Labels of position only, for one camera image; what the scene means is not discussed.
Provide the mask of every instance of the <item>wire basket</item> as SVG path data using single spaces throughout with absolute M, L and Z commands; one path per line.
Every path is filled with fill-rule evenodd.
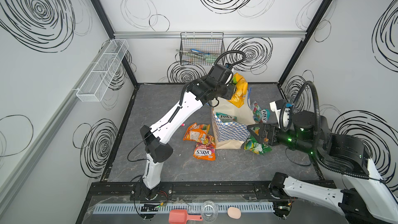
M 129 47 L 125 39 L 114 39 L 106 45 L 104 53 L 76 93 L 82 102 L 102 100 Z
M 181 65 L 196 63 L 213 65 L 225 52 L 223 32 L 182 32 L 180 44 Z M 217 63 L 223 65 L 225 56 Z

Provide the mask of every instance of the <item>red scoop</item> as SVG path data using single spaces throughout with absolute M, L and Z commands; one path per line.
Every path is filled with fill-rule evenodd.
M 190 215 L 186 209 L 174 209 L 170 211 L 170 224 L 185 224 L 187 220 L 203 220 L 201 215 Z

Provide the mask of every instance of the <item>black frame post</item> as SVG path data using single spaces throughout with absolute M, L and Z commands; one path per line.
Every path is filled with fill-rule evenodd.
M 95 11 L 97 12 L 97 15 L 98 15 L 106 33 L 108 34 L 109 38 L 111 38 L 111 39 L 115 38 L 115 31 L 113 30 L 111 22 L 109 21 L 107 15 L 105 13 L 105 10 L 102 7 L 101 1 L 100 0 L 91 0 L 91 3 L 93 4 L 93 7 L 94 7 Z M 133 86 L 135 88 L 139 88 L 139 84 L 131 70 L 129 62 L 126 59 L 122 59 L 122 64 L 129 76 Z
M 325 14 L 327 9 L 329 8 L 329 6 L 330 6 L 332 1 L 333 0 L 323 0 L 322 1 L 320 7 L 318 8 L 318 10 L 315 13 L 315 16 L 313 17 L 310 25 L 308 26 L 307 34 L 305 36 L 305 39 L 302 42 L 300 42 L 299 45 L 297 46 L 295 52 L 293 53 L 293 56 L 291 57 L 289 63 L 287 64 L 285 70 L 282 73 L 281 78 L 279 79 L 278 85 L 282 86 L 283 82 L 285 82 L 287 76 L 289 75 L 290 71 L 292 70 L 292 68 L 296 64 L 297 59 L 300 57 L 302 51 L 306 47 L 306 45 L 309 42 L 312 34 L 314 33 L 316 27 L 318 26 L 319 22 L 321 21 L 323 15 Z

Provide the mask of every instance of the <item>scoop handle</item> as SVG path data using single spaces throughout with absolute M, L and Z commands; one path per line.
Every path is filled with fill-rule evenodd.
M 187 220 L 203 220 L 201 215 L 187 215 Z

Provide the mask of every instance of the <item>beige oval object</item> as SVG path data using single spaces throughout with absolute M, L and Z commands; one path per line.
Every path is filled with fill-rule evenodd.
M 229 207 L 228 208 L 228 216 L 234 219 L 239 219 L 241 216 L 240 209 L 235 208 L 235 207 Z

